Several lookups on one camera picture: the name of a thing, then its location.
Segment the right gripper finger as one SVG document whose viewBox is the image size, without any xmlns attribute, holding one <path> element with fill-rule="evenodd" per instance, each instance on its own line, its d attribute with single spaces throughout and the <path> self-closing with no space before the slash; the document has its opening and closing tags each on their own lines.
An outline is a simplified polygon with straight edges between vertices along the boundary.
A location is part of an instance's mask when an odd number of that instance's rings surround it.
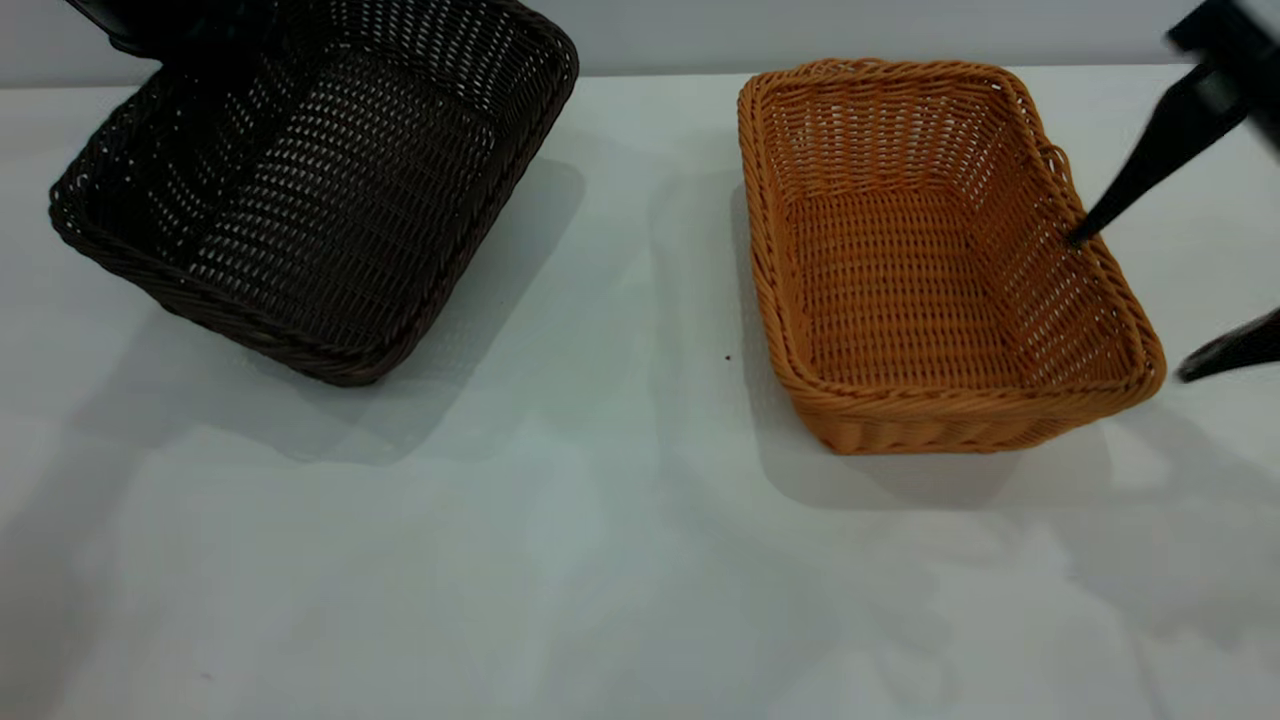
<svg viewBox="0 0 1280 720">
<path fill-rule="evenodd" d="M 1192 383 L 1248 366 L 1279 361 L 1279 315 L 1272 311 L 1247 322 L 1197 348 L 1178 366 L 1178 380 Z"/>
</svg>

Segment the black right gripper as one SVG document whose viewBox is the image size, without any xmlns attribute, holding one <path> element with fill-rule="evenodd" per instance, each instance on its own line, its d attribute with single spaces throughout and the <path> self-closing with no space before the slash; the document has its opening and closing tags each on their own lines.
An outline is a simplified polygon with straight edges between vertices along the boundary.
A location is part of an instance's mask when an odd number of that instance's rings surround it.
<svg viewBox="0 0 1280 720">
<path fill-rule="evenodd" d="M 1160 97 L 1130 156 L 1068 236 L 1074 249 L 1244 122 L 1277 154 L 1277 3 L 1202 1 L 1165 37 L 1196 64 Z"/>
</svg>

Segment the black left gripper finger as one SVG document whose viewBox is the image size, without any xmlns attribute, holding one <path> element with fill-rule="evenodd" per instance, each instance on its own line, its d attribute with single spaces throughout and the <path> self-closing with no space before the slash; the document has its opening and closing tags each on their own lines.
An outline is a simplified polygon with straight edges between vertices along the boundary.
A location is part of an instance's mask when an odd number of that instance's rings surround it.
<svg viewBox="0 0 1280 720">
<path fill-rule="evenodd" d="M 164 59 L 180 50 L 196 26 L 192 1 L 67 1 L 132 56 Z"/>
</svg>

